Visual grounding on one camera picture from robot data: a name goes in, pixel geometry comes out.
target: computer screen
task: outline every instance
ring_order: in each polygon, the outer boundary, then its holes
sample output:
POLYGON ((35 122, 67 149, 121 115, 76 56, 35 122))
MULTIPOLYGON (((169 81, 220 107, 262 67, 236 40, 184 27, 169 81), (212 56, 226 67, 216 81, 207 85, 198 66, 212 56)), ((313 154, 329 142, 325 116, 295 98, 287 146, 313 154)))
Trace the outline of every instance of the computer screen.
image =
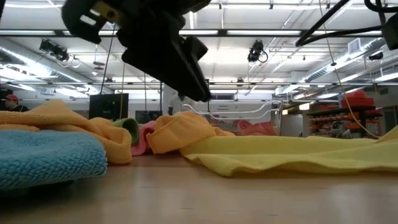
POLYGON ((101 117, 115 121, 120 118, 120 109, 122 109, 121 118, 127 118, 129 110, 128 93, 123 93, 123 99, 121 94, 91 95, 88 117, 89 119, 101 117))
POLYGON ((149 121, 155 121, 162 116, 161 111, 136 111, 136 121, 139 124, 146 124, 149 121))

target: blue towel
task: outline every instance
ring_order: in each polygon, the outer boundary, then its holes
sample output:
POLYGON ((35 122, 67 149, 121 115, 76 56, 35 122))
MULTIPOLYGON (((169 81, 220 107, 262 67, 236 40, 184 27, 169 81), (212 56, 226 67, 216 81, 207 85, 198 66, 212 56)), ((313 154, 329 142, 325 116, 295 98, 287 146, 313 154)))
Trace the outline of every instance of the blue towel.
POLYGON ((0 131, 0 190, 54 184, 106 172, 94 136, 61 131, 0 131))

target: red cap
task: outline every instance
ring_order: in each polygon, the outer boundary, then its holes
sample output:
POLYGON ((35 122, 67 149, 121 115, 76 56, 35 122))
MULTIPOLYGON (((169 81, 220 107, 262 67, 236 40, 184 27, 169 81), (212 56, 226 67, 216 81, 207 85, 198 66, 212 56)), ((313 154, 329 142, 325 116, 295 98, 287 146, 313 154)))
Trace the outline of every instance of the red cap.
POLYGON ((13 94, 8 94, 7 96, 6 96, 6 99, 8 99, 8 100, 14 100, 16 103, 18 103, 18 97, 16 96, 16 95, 13 95, 13 94))

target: table surface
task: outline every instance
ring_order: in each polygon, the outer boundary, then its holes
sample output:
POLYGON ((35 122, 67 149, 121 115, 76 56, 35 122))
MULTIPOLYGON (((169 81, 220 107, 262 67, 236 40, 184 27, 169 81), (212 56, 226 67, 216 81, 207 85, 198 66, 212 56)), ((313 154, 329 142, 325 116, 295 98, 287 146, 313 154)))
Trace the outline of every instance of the table surface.
POLYGON ((360 223, 398 220, 393 173, 220 177, 179 155, 136 157, 60 192, 0 198, 0 223, 360 223))

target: pink towel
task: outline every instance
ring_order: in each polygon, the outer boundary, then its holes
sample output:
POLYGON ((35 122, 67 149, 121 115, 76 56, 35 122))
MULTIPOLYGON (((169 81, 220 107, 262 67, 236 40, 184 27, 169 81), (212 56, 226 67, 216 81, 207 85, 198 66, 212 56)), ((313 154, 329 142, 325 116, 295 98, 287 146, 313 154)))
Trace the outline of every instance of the pink towel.
POLYGON ((271 121, 252 124, 249 121, 241 120, 238 129, 243 136, 277 136, 274 125, 271 121))
POLYGON ((150 151, 150 147, 147 140, 147 134, 152 134, 155 131, 155 121, 149 121, 139 128, 139 140, 138 143, 131 146, 131 154, 133 156, 140 156, 145 152, 150 151))

